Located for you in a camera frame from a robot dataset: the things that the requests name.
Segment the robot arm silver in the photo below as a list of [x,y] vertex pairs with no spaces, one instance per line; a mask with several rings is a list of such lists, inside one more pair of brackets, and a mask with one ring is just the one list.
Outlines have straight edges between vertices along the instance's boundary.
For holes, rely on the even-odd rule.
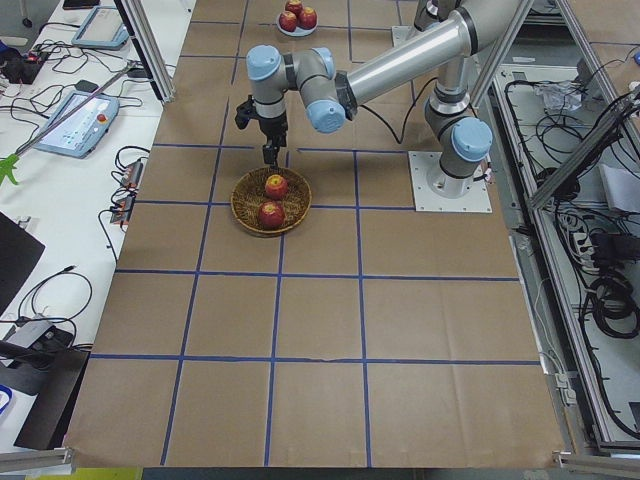
[[432,70],[435,87],[425,105],[427,124],[441,144],[438,162],[427,175],[429,188],[445,198],[464,196],[478,165],[493,143],[490,127],[469,111],[481,85],[467,82],[470,57],[499,43],[522,24],[528,1],[440,1],[437,20],[427,24],[420,2],[414,33],[402,44],[346,72],[336,69],[331,52],[312,48],[282,53],[258,45],[246,57],[251,93],[236,109],[235,122],[244,129],[255,120],[266,137],[266,164],[275,166],[286,144],[288,129],[284,96],[300,95],[313,128],[323,134],[338,131],[359,108]]

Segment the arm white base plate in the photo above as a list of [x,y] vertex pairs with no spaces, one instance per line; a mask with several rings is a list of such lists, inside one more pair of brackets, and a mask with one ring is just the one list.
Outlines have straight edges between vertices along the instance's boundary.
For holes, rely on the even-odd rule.
[[398,47],[408,40],[415,37],[419,34],[420,31],[416,29],[413,25],[411,26],[403,26],[403,25],[395,25],[391,27],[391,38],[392,45],[394,47]]
[[492,206],[486,182],[475,181],[482,173],[481,166],[469,179],[449,179],[440,168],[440,156],[436,151],[408,152],[415,210],[490,214]]

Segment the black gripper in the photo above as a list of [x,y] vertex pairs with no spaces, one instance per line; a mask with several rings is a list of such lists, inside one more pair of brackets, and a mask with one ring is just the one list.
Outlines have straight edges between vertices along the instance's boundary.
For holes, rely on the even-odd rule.
[[262,146],[264,163],[272,169],[278,169],[279,147],[287,146],[287,114],[283,110],[275,117],[267,117],[259,112],[258,106],[259,103],[249,94],[247,100],[236,107],[235,124],[240,130],[244,130],[251,120],[258,121],[267,141],[267,144]]

